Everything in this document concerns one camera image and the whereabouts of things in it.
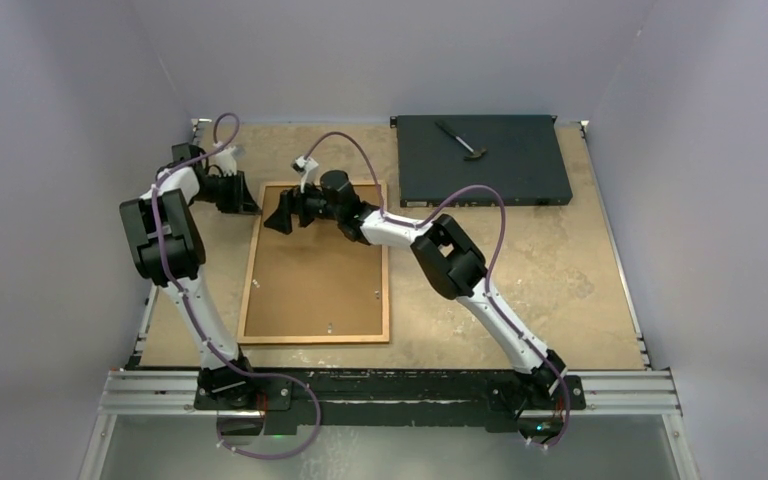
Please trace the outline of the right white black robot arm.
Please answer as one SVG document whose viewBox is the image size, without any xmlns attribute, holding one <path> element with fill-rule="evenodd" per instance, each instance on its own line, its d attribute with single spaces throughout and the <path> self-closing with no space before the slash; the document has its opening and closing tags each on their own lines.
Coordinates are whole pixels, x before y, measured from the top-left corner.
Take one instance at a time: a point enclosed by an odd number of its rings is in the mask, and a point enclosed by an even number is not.
<svg viewBox="0 0 768 480">
<path fill-rule="evenodd" d="M 410 250 L 432 289 L 468 310 L 499 345 L 529 404 L 544 407 L 568 394 L 565 363 L 526 327 L 494 284 L 498 257 L 486 257 L 454 217 L 440 210 L 424 220 L 390 215 L 361 199 L 346 172 L 331 170 L 316 185 L 282 191 L 264 225 L 288 235 L 319 219 L 334 221 L 352 242 Z"/>
</svg>

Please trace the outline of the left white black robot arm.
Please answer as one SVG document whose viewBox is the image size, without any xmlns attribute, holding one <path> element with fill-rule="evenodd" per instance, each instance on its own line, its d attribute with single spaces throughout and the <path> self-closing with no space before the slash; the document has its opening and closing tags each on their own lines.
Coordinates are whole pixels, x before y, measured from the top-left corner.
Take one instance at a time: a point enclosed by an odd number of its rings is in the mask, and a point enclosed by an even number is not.
<svg viewBox="0 0 768 480">
<path fill-rule="evenodd" d="M 208 161 L 201 147 L 172 146 L 172 161 L 140 197 L 120 204 L 129 251 L 141 277 L 159 287 L 187 323 L 199 354 L 194 406 L 250 408 L 258 382 L 238 342 L 224 324 L 205 280 L 206 250 L 190 206 L 210 203 L 223 214 L 257 215 L 236 148 Z"/>
</svg>

